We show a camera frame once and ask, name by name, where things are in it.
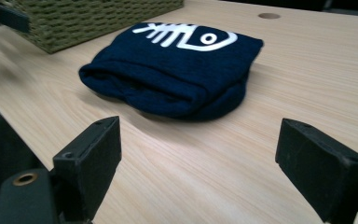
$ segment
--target wooden table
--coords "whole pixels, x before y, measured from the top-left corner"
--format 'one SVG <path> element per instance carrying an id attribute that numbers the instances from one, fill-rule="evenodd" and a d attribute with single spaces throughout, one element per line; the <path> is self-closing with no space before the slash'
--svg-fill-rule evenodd
<path id="1" fill-rule="evenodd" d="M 123 160 L 95 223 L 322 223 L 274 156 L 282 118 L 358 151 L 358 17 L 188 0 L 150 21 L 263 39 L 243 103 L 202 123 L 146 116 L 78 78 L 120 32 L 48 55 L 2 27 L 0 112 L 48 168 L 93 121 L 120 116 Z"/>

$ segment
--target black clamp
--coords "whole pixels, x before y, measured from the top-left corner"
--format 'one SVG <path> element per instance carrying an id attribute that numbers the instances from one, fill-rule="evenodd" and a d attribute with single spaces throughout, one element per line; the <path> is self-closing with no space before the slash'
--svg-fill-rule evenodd
<path id="1" fill-rule="evenodd" d="M 7 8 L 2 4 L 0 4 L 0 24 L 4 24 L 24 33 L 30 32 L 28 16 L 16 10 Z"/>
<path id="2" fill-rule="evenodd" d="M 309 124 L 283 119 L 275 161 L 323 222 L 353 223 L 357 152 Z"/>
<path id="3" fill-rule="evenodd" d="M 92 223 L 121 160 L 119 118 L 91 124 L 53 158 L 0 188 L 0 224 Z"/>

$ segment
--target light wood surface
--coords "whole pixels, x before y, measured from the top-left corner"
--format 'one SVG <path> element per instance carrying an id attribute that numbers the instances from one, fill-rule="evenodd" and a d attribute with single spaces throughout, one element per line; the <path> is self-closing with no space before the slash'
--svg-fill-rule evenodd
<path id="1" fill-rule="evenodd" d="M 93 121 L 120 116 L 123 160 L 95 223 L 322 223 L 274 156 L 282 118 L 358 151 L 358 17 L 189 0 L 150 21 L 263 39 L 243 103 L 202 123 L 145 115 L 78 78 L 120 32 L 47 55 L 0 27 L 0 112 L 48 168 Z"/>

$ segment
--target woven basket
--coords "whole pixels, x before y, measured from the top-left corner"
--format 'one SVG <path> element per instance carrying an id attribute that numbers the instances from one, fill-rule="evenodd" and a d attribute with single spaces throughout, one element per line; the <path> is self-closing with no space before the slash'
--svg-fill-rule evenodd
<path id="1" fill-rule="evenodd" d="M 183 6 L 183 0 L 0 0 L 30 19 L 30 33 L 20 35 L 47 53 Z"/>

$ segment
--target fabric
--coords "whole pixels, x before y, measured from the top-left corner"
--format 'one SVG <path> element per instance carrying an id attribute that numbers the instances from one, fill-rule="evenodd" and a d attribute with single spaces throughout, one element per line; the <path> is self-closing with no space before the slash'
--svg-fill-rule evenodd
<path id="1" fill-rule="evenodd" d="M 82 82 L 147 113 L 217 119 L 242 101 L 263 41 L 189 24 L 139 23 L 79 70 Z"/>

